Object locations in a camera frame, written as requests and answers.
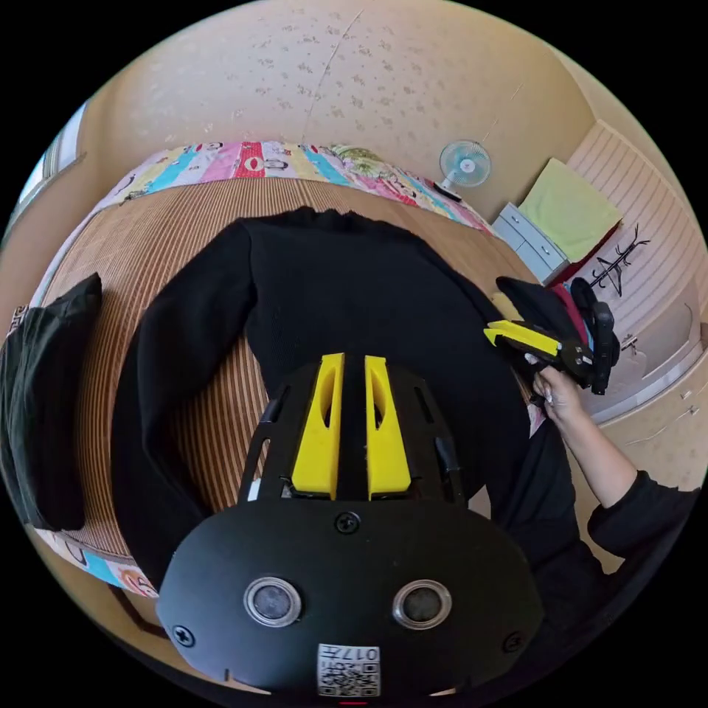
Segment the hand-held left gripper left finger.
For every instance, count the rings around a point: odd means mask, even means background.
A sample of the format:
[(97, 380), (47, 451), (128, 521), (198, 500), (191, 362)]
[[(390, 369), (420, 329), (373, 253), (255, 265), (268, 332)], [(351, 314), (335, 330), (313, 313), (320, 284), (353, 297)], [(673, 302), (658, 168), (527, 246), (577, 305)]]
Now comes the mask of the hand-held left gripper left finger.
[(336, 498), (344, 354), (322, 357), (312, 388), (291, 482), (300, 495)]

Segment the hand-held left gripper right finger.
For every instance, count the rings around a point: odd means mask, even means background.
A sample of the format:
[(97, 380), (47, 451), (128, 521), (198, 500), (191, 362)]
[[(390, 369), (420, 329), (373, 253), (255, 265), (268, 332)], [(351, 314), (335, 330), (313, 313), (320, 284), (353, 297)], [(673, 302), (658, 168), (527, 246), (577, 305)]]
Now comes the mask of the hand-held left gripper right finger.
[(386, 359), (365, 356), (364, 380), (369, 499), (404, 495), (412, 479)]

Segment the person's right hand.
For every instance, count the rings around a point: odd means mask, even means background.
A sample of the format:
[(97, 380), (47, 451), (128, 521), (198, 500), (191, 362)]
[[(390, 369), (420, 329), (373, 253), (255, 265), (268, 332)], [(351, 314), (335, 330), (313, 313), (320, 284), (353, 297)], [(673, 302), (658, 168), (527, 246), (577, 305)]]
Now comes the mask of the person's right hand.
[(555, 423), (564, 424), (585, 413), (580, 389), (566, 373), (531, 353), (526, 353), (524, 358), (534, 369), (532, 389), (548, 417)]

